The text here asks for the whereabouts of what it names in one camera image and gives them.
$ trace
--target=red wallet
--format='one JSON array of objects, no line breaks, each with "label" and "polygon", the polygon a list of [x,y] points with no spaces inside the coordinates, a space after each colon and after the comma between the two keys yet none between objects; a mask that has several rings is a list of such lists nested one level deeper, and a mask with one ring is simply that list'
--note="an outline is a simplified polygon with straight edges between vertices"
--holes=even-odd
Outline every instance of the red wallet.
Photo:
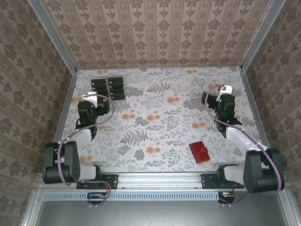
[{"label": "red wallet", "polygon": [[189,145],[189,147],[192,151],[194,159],[196,160],[196,163],[201,163],[210,159],[208,150],[203,141],[192,143]]}]

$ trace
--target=floral tablecloth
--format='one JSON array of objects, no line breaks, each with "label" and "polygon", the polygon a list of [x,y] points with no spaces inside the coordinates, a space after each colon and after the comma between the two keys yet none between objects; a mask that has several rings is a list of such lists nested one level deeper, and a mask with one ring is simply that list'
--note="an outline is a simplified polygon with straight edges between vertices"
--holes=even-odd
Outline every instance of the floral tablecloth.
[{"label": "floral tablecloth", "polygon": [[[203,91],[216,84],[233,86],[236,117],[259,138],[237,67],[87,70],[77,75],[63,137],[75,129],[77,104],[92,91],[91,79],[124,79],[126,101],[116,102],[112,119],[79,150],[81,163],[98,164],[104,172],[215,171],[220,164],[242,163],[240,150],[217,132],[201,104]],[[196,164],[189,144],[197,141],[208,148],[209,161]]]}]

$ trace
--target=patterned wallpaper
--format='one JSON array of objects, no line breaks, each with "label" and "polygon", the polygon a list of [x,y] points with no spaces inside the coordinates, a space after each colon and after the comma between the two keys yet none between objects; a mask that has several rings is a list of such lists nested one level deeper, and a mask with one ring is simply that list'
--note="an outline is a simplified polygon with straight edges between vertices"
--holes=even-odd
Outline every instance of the patterned wallpaper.
[{"label": "patterned wallpaper", "polygon": [[0,1],[0,225],[24,213],[70,73],[26,0]]},{"label": "patterned wallpaper", "polygon": [[78,68],[239,65],[270,0],[42,0]]},{"label": "patterned wallpaper", "polygon": [[301,1],[287,0],[248,77],[271,146],[283,154],[286,178],[301,207]]}]

